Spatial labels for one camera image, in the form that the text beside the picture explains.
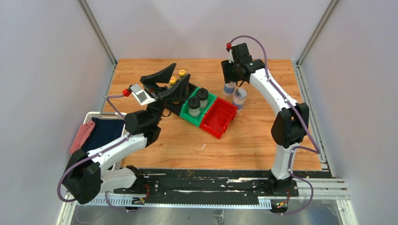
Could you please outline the blue spice jar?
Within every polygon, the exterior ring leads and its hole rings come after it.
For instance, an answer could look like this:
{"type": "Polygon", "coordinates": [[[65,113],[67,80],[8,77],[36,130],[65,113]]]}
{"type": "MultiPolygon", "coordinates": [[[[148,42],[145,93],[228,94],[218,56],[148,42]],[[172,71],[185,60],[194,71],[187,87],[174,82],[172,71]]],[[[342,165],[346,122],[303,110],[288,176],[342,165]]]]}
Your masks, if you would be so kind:
{"type": "Polygon", "coordinates": [[[223,93],[225,97],[230,98],[233,96],[236,88],[235,82],[225,83],[223,86],[223,93]]]}

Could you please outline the green label sauce bottle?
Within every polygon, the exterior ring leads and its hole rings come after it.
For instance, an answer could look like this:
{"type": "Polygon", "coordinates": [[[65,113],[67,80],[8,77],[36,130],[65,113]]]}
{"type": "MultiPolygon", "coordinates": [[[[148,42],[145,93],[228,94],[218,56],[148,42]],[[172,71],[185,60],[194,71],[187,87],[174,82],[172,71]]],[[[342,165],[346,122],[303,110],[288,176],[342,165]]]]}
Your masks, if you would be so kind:
{"type": "Polygon", "coordinates": [[[184,77],[186,75],[186,71],[184,69],[179,70],[178,72],[180,77],[184,77]]]}

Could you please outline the white spice jar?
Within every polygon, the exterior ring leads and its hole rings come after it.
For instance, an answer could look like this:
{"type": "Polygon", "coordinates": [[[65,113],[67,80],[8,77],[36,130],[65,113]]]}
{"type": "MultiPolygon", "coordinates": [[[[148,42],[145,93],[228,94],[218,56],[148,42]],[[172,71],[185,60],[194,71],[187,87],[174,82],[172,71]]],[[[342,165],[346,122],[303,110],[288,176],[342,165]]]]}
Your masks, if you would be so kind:
{"type": "Polygon", "coordinates": [[[247,91],[243,88],[237,88],[233,96],[233,105],[237,107],[237,113],[240,113],[244,107],[247,97],[247,91]]]}

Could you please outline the squeeze bottle black cap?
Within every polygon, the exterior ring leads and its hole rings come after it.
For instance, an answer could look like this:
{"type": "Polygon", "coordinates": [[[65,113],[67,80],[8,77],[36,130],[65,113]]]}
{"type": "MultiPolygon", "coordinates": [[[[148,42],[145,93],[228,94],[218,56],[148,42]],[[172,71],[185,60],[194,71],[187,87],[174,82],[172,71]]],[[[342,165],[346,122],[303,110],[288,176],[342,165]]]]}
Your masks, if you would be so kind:
{"type": "Polygon", "coordinates": [[[209,92],[205,88],[200,88],[196,92],[196,97],[199,99],[200,102],[200,109],[206,109],[208,105],[208,96],[209,92]]]}
{"type": "Polygon", "coordinates": [[[191,97],[188,100],[188,114],[193,117],[196,118],[200,115],[200,102],[199,99],[197,97],[191,97]]]}

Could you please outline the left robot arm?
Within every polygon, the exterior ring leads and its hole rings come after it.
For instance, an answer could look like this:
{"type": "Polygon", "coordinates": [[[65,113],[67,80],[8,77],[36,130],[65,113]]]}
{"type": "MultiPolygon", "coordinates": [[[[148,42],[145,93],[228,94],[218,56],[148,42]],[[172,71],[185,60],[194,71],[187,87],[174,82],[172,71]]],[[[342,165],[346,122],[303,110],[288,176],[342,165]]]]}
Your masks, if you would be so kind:
{"type": "Polygon", "coordinates": [[[86,204],[98,194],[107,194],[118,188],[127,188],[137,194],[143,190],[143,174],[133,166],[109,170],[129,154],[142,150],[157,141],[167,103],[183,101],[188,94],[190,75],[178,80],[171,88],[159,86],[169,83],[176,63],[140,78],[142,86],[130,85],[127,92],[146,109],[123,116],[126,134],[110,143],[85,152],[75,151],[58,184],[57,195],[63,202],[78,201],[86,204]]]}

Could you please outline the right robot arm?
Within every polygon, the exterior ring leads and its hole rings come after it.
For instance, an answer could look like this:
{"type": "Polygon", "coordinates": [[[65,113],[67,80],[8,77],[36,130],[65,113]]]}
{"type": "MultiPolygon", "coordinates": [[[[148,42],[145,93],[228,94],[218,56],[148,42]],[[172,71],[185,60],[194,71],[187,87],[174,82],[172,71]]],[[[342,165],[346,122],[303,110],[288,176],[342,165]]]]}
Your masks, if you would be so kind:
{"type": "Polygon", "coordinates": [[[271,76],[266,63],[252,58],[246,43],[227,43],[226,50],[230,57],[221,62],[224,82],[251,84],[276,115],[271,128],[276,155],[266,187],[271,194],[281,195],[292,184],[291,165],[296,148],[308,132],[309,107],[288,96],[271,76]]]}

